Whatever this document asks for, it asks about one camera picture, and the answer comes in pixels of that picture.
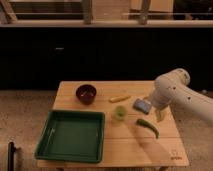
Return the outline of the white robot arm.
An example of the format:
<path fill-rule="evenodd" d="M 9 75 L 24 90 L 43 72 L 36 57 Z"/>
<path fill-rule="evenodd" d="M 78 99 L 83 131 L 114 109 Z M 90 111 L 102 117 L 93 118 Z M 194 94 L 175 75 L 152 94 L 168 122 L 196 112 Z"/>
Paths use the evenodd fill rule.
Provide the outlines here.
<path fill-rule="evenodd" d="M 162 110 L 171 102 L 191 110 L 207 123 L 213 125 L 213 99 L 188 87 L 189 73 L 182 68 L 158 76 L 154 80 L 154 90 L 149 94 L 153 107 Z"/>

